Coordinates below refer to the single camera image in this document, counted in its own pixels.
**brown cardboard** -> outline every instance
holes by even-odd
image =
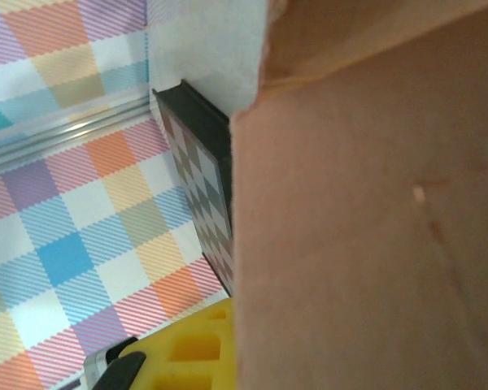
[[[256,103],[233,158],[239,388],[488,389],[488,9]]]
[[[261,94],[303,85],[488,7],[488,0],[270,0]]]

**plaid backdrop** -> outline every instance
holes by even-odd
[[[225,296],[150,115],[0,175],[0,389]]]
[[[145,25],[145,0],[0,0],[0,144],[147,95]]]

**cardboard flap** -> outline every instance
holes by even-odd
[[[488,7],[488,0],[269,0],[261,94],[292,89]]]

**yellow object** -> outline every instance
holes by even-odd
[[[130,390],[234,390],[233,303],[228,298],[126,347],[146,354]]]

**checkered surface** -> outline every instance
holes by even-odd
[[[0,130],[146,95],[145,25],[146,0],[0,0]]]
[[[0,389],[54,387],[222,297],[149,115],[0,175]]]
[[[192,211],[198,240],[216,274],[233,293],[233,238],[218,165],[189,131],[184,130],[171,115],[168,118],[171,124],[166,129],[168,142]],[[161,206],[178,205],[176,200],[182,197],[182,193],[180,188],[176,188],[173,192],[157,196],[157,202]],[[173,209],[168,209],[172,211],[169,218],[176,219],[172,217],[175,215]]]

